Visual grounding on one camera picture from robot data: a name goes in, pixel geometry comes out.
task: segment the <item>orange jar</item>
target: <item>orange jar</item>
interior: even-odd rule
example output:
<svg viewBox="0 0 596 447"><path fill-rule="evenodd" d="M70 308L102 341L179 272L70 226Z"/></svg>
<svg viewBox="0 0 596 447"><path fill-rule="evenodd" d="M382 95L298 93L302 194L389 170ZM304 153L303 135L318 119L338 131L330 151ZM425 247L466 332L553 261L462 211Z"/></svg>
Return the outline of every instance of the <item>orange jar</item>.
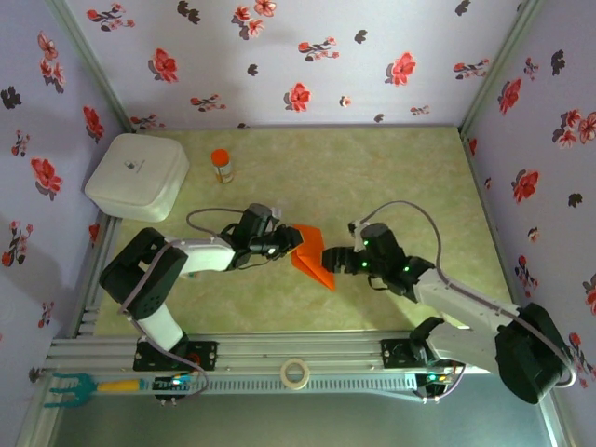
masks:
<svg viewBox="0 0 596 447"><path fill-rule="evenodd" d="M215 176L219 183L230 183L234 179L232 160L225 149L216 149L211 153L211 163L215 168Z"/></svg>

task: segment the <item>masking tape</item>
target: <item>masking tape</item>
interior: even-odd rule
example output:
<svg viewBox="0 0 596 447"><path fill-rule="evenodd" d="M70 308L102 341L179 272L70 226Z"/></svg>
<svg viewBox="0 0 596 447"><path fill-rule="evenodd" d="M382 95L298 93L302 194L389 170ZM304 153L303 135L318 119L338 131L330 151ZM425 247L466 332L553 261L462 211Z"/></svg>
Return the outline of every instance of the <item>masking tape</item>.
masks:
<svg viewBox="0 0 596 447"><path fill-rule="evenodd" d="M293 365L300 367L303 373L302 378L297 382L293 382L288 377L288 369ZM289 389L297 391L299 389L304 388L308 383L308 379L310 378L310 370L308 369L308 365L305 361L301 359L289 359L283 365L281 365L279 375L281 377L281 383L283 385L287 386Z"/></svg>

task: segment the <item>white plastic container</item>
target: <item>white plastic container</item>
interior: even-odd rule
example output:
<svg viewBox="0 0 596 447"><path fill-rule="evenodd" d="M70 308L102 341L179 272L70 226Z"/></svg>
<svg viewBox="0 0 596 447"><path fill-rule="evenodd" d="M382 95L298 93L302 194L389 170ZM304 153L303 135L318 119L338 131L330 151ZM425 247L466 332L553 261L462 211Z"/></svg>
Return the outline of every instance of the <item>white plastic container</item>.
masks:
<svg viewBox="0 0 596 447"><path fill-rule="evenodd" d="M108 215L160 222L174 206L188 168L179 142L125 133L110 144L85 194Z"/></svg>

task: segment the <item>floral wallpaper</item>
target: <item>floral wallpaper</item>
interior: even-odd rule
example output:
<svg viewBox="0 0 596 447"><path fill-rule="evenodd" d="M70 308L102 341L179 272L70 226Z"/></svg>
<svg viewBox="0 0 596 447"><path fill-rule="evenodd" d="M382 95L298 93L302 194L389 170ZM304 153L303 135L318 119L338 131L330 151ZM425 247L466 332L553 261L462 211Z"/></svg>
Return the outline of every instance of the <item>floral wallpaper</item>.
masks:
<svg viewBox="0 0 596 447"><path fill-rule="evenodd" d="M99 234L82 190L121 128L43 1L3 2L0 39L0 444L8 447L79 298Z"/></svg>
<svg viewBox="0 0 596 447"><path fill-rule="evenodd" d="M590 0L547 2L467 133L510 282L573 355L576 385L559 396L575 445L596 439L594 21Z"/></svg>
<svg viewBox="0 0 596 447"><path fill-rule="evenodd" d="M62 1L135 129L459 125L522 3Z"/></svg>

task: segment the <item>orange fabric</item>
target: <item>orange fabric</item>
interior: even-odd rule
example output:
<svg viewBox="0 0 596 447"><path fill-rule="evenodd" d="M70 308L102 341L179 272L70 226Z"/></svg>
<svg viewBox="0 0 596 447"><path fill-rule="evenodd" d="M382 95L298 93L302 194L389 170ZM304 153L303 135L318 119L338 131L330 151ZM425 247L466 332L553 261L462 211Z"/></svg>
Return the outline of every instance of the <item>orange fabric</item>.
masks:
<svg viewBox="0 0 596 447"><path fill-rule="evenodd" d="M325 246L323 245L323 235L320 230L308 225L298 224L292 226L300 231L303 243L291 253L291 264L323 286L334 291L335 280L333 273L328 272L321 265L321 257Z"/></svg>

